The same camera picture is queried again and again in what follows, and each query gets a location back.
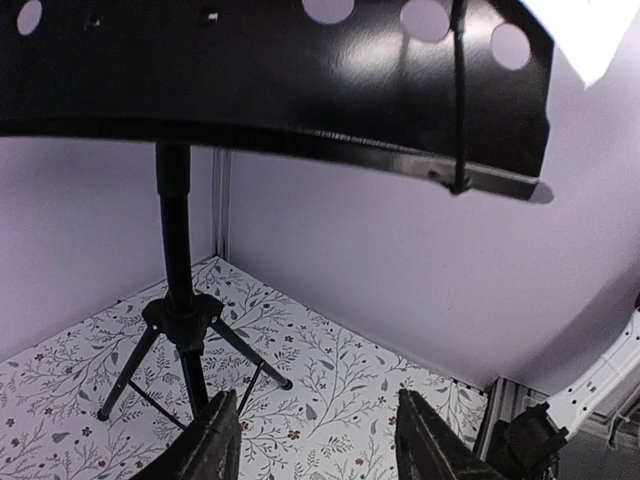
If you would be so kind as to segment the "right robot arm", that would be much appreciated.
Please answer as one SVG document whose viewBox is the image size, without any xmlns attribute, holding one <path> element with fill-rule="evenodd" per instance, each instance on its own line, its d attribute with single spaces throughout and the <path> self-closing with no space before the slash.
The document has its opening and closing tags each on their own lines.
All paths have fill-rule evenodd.
<svg viewBox="0 0 640 480">
<path fill-rule="evenodd" d="M 546 420 L 566 440 L 639 365 L 639 296 L 627 324 L 611 346 L 576 380 L 545 401 Z"/>
</svg>

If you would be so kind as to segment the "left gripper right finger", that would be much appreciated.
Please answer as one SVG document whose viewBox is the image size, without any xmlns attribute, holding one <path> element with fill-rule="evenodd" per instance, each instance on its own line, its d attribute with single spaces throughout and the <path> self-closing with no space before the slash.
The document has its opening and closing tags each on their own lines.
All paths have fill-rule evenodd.
<svg viewBox="0 0 640 480">
<path fill-rule="evenodd" d="M 503 479 L 414 390 L 399 391 L 395 455 L 399 480 Z"/>
</svg>

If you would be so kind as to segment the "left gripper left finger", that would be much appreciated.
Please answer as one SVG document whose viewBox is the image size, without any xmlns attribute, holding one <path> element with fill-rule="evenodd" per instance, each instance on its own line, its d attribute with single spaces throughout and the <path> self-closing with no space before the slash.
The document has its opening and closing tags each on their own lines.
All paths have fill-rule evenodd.
<svg viewBox="0 0 640 480">
<path fill-rule="evenodd" d="M 168 449 L 144 468 L 144 478 L 238 479 L 240 446 L 236 391 L 221 391 Z"/>
</svg>

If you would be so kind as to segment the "black music stand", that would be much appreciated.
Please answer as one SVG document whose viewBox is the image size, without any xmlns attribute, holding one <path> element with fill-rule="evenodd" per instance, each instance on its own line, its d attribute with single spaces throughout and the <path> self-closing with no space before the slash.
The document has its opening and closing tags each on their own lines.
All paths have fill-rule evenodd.
<svg viewBox="0 0 640 480">
<path fill-rule="evenodd" d="M 517 1 L 449 1 L 444 33 L 420 40 L 405 1 L 351 1 L 336 20 L 302 1 L 24 1 L 1 5 L 1 132 L 148 141 L 169 292 L 144 311 L 140 343 L 98 417 L 106 420 L 159 334 L 178 348 L 193 410 L 213 328 L 284 389 L 292 383 L 195 294 L 188 275 L 193 145 L 335 162 L 550 201 L 554 43 Z"/>
</svg>

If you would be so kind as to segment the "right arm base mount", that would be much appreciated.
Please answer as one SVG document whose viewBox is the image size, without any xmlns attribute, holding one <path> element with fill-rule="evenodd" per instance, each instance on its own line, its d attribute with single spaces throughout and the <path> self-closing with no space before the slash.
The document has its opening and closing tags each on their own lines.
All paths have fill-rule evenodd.
<svg viewBox="0 0 640 480">
<path fill-rule="evenodd" d="M 554 478 L 559 451 L 568 443 L 569 431 L 555 425 L 548 409 L 545 402 L 527 407 L 512 422 L 498 420 L 485 462 L 505 479 Z"/>
</svg>

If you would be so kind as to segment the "white sheet music page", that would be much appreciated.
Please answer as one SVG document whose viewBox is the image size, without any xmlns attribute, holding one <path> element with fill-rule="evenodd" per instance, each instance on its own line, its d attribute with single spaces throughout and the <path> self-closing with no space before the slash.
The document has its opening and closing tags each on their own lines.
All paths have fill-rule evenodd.
<svg viewBox="0 0 640 480">
<path fill-rule="evenodd" d="M 585 88 L 607 72 L 639 0 L 523 0 Z"/>
</svg>

